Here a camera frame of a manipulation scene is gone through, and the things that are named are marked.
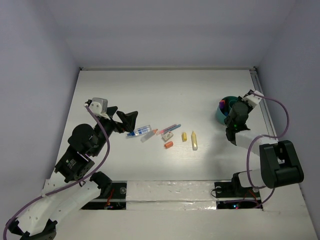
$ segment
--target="red wire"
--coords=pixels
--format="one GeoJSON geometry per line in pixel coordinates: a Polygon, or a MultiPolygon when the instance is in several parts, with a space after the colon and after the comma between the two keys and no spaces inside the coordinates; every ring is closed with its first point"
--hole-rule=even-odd
{"type": "Polygon", "coordinates": [[[256,195],[251,190],[249,190],[249,193],[254,197],[254,200],[256,201],[256,204],[258,205],[258,200],[257,200],[256,195]]]}
{"type": "Polygon", "coordinates": [[[112,198],[112,195],[114,194],[114,191],[115,189],[113,188],[110,192],[110,196],[108,197],[107,201],[106,201],[106,204],[105,204],[105,207],[109,206],[109,201],[110,199],[112,198]]]}

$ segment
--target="pink marker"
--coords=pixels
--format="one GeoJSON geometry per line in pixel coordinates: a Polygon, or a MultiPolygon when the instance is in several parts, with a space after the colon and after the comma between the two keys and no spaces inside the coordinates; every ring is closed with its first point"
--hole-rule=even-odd
{"type": "Polygon", "coordinates": [[[161,131],[158,131],[156,134],[157,134],[157,135],[163,134],[165,131],[168,131],[169,129],[171,129],[171,128],[175,127],[175,126],[177,126],[177,124],[174,124],[174,125],[172,125],[172,126],[169,126],[169,127],[165,128],[165,129],[163,129],[163,130],[161,130],[161,131]]]}

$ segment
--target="white enclosure wall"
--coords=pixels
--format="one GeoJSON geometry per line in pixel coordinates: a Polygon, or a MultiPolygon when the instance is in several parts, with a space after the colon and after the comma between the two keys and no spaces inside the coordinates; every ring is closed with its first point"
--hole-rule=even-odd
{"type": "Polygon", "coordinates": [[[79,68],[42,1],[0,0],[0,22],[2,233],[52,172],[79,68]]]}
{"type": "Polygon", "coordinates": [[[81,67],[252,67],[295,0],[46,2],[81,67]]]}
{"type": "MultiPolygon", "coordinates": [[[[258,68],[264,94],[281,100],[291,122],[286,139],[293,141],[304,170],[301,183],[313,224],[320,231],[319,66],[320,1],[299,0],[258,68]]],[[[274,126],[286,125],[281,107],[269,103],[274,126]]]]}

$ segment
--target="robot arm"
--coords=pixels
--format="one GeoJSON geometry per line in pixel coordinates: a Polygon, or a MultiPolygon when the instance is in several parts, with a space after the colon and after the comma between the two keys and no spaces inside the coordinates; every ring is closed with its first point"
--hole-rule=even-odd
{"type": "MultiPolygon", "coordinates": [[[[226,137],[234,145],[245,149],[249,149],[252,142],[258,138],[251,148],[251,152],[260,157],[260,169],[250,171],[254,186],[273,189],[301,183],[304,173],[293,143],[254,133],[246,125],[249,113],[262,99],[259,96],[263,97],[263,94],[251,90],[244,97],[238,97],[224,120],[227,127],[226,137]]],[[[233,179],[235,182],[240,183],[238,188],[252,187],[247,172],[235,173],[233,177],[236,178],[233,179]]]]}
{"type": "Polygon", "coordinates": [[[55,166],[54,172],[61,174],[63,180],[52,178],[45,182],[42,190],[43,198],[33,203],[18,218],[8,223],[11,233],[20,235],[21,240],[52,240],[56,236],[56,227],[66,215],[82,208],[86,203],[99,196],[106,197],[111,190],[112,181],[102,172],[95,172],[90,181],[84,185],[75,184],[60,192],[52,193],[71,181],[78,183],[95,164],[90,157],[97,156],[106,143],[106,137],[112,132],[133,132],[138,112],[124,114],[117,111],[116,106],[108,107],[108,101],[102,98],[93,98],[85,103],[97,117],[105,133],[97,124],[92,128],[88,124],[80,124],[68,139],[70,144],[66,153],[55,166]],[[122,122],[113,120],[117,114],[122,122]]]}

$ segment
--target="yellow object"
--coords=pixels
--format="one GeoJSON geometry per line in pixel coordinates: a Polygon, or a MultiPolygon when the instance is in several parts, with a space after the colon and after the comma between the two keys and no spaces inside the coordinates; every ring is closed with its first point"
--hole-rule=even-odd
{"type": "Polygon", "coordinates": [[[197,136],[194,131],[192,131],[192,134],[191,134],[191,142],[192,142],[193,151],[197,151],[198,150],[197,136]]]}
{"type": "Polygon", "coordinates": [[[182,142],[187,141],[187,134],[184,132],[182,133],[182,142]]]}

